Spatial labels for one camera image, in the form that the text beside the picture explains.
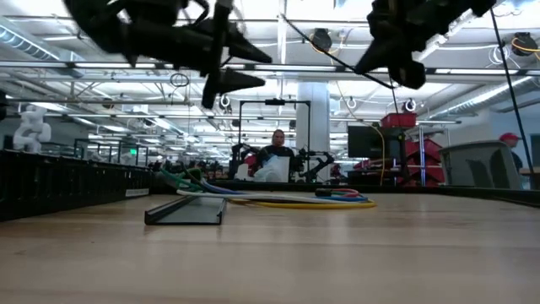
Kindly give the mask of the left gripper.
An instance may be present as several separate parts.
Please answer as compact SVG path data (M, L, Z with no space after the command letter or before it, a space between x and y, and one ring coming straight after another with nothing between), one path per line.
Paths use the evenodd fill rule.
M213 17L209 5L199 1L203 12L191 24L176 25L178 13L187 1L126 1L130 21L121 27L122 54L134 66L140 56L169 62L173 68L186 67L207 79L202 105L210 109L215 97L237 90L262 87L264 79L226 68L220 71L223 48L229 34L229 54L253 62L272 63L273 59L251 44L237 28L230 31L231 1L217 1Z

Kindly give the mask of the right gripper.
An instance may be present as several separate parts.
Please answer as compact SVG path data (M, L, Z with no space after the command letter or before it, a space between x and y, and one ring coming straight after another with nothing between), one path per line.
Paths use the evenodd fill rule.
M372 42L354 66L356 74L387 68L392 80L418 90L426 82L425 66L413 58L427 41L448 30L446 0L375 0L367 20Z

